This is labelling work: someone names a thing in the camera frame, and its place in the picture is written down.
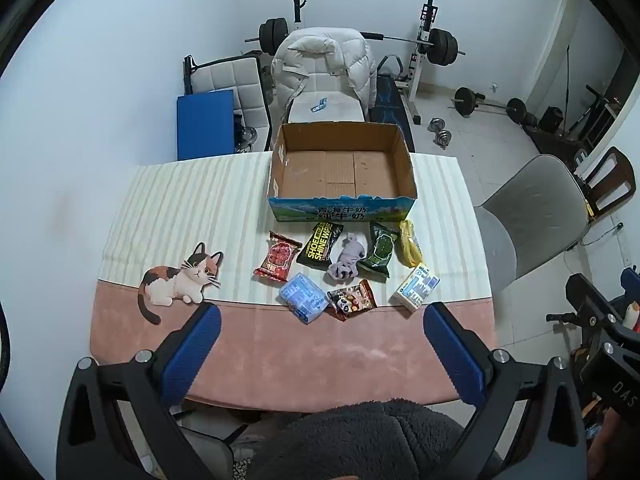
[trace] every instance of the blue folder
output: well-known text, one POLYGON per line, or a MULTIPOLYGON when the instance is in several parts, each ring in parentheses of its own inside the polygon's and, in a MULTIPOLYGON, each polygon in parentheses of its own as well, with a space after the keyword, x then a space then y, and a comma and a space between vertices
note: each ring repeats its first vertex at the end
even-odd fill
POLYGON ((233 90, 178 97, 177 139, 178 160, 233 153, 233 90))

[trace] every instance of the gray chair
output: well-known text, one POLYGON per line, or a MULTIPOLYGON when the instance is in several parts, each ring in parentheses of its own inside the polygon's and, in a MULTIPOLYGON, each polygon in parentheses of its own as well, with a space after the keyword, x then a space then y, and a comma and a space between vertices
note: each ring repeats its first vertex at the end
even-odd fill
POLYGON ((578 243, 589 227, 574 176, 552 155, 539 155, 475 208, 492 292, 578 243))

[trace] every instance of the blue printed box side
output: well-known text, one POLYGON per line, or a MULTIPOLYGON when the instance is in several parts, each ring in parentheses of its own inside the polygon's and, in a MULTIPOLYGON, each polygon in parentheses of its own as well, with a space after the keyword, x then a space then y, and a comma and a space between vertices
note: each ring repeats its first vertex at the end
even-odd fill
POLYGON ((269 204, 278 222, 313 222, 337 220, 342 222, 398 222, 404 220, 415 199, 398 198, 276 198, 269 204))

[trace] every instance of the pink table cover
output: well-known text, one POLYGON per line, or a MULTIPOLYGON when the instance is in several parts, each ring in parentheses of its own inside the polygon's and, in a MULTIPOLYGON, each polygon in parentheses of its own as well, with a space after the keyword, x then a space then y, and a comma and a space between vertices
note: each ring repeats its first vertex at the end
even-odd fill
MULTIPOLYGON (((98 281, 91 352, 100 364, 155 349, 195 307, 174 300, 151 325, 137 289, 98 281)), ((322 314, 310 325, 282 306, 217 301, 222 332, 189 398, 217 406, 318 412, 364 400, 402 397, 421 404, 456 399, 456 391, 422 331, 422 308, 386 306, 341 322, 322 314)), ((464 328, 495 347, 491 298, 448 303, 464 328)))

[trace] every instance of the yellow bag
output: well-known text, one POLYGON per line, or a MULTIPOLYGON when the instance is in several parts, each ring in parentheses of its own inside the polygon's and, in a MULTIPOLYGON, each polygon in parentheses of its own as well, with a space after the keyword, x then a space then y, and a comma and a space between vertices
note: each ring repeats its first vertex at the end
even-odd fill
POLYGON ((400 221, 400 243, 402 254, 409 267, 417 267, 422 262, 422 253, 415 238, 414 224, 410 220, 400 221))

